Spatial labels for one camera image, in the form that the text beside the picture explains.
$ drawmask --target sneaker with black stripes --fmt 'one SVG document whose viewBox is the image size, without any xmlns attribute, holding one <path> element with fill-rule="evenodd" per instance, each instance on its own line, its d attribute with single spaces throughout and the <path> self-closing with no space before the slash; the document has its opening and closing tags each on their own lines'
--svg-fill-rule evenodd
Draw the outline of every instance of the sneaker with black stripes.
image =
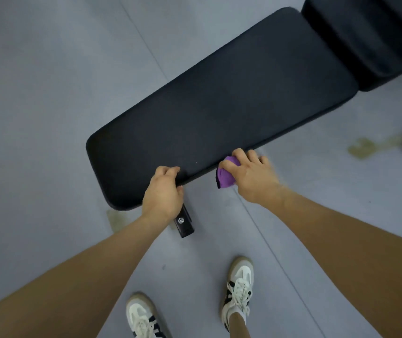
<svg viewBox="0 0 402 338">
<path fill-rule="evenodd" d="M 162 322 L 158 320 L 155 306 L 146 295 L 142 293 L 132 295 L 127 301 L 125 315 L 134 337 L 170 338 L 163 332 L 166 327 L 160 327 Z"/>
<path fill-rule="evenodd" d="M 245 321 L 250 314 L 249 303 L 253 294 L 254 267 L 250 259 L 240 256 L 229 268 L 226 282 L 226 299 L 222 302 L 220 316 L 229 332 L 229 317 L 237 312 Z"/>
</svg>

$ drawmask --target sock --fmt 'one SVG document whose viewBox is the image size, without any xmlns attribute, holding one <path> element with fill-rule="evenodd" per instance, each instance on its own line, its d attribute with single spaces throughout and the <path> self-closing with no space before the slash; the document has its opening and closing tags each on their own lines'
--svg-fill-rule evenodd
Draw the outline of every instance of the sock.
<svg viewBox="0 0 402 338">
<path fill-rule="evenodd" d="M 232 306 L 228 311 L 227 311 L 227 325 L 229 326 L 229 317 L 231 316 L 232 313 L 237 312 L 238 314 L 240 314 L 243 318 L 243 321 L 246 324 L 246 315 L 245 313 L 243 313 L 242 309 L 240 307 L 238 307 L 237 305 Z"/>
</svg>

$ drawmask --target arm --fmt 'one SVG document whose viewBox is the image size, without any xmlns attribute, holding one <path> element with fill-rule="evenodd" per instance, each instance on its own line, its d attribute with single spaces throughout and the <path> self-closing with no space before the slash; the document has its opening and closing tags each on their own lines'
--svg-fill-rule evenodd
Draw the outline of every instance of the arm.
<svg viewBox="0 0 402 338">
<path fill-rule="evenodd" d="M 384 337 L 402 337 L 402 238 L 316 204 L 279 184 L 266 157 L 222 161 L 238 192 L 278 216 L 342 294 Z"/>
<path fill-rule="evenodd" d="M 0 337 L 96 337 L 137 264 L 177 216 L 178 167 L 159 167 L 142 216 L 0 301 Z"/>
</svg>

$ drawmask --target white shoelace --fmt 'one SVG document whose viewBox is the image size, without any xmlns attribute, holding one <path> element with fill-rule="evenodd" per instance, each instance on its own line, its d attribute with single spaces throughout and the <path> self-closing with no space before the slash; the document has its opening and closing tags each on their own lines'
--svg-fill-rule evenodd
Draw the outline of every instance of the white shoelace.
<svg viewBox="0 0 402 338">
<path fill-rule="evenodd" d="M 232 302 L 240 307 L 246 315 L 250 315 L 250 308 L 248 302 L 253 295 L 251 291 L 251 285 L 243 278 L 238 278 L 235 282 L 234 288 L 226 282 L 227 289 L 232 293 Z"/>
<path fill-rule="evenodd" d="M 134 323 L 134 332 L 137 338 L 154 338 L 154 325 L 149 323 L 149 320 L 145 318 L 139 318 Z"/>
</svg>

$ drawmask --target purple cloth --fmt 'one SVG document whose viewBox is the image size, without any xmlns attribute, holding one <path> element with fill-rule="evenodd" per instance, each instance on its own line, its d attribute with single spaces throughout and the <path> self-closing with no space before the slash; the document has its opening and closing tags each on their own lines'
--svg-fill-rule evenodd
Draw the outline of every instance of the purple cloth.
<svg viewBox="0 0 402 338">
<path fill-rule="evenodd" d="M 237 166 L 240 166 L 240 162 L 235 156 L 227 156 L 225 160 L 232 161 Z M 216 180 L 218 188 L 230 187 L 235 183 L 235 179 L 232 174 L 221 168 L 217 168 Z"/>
</svg>

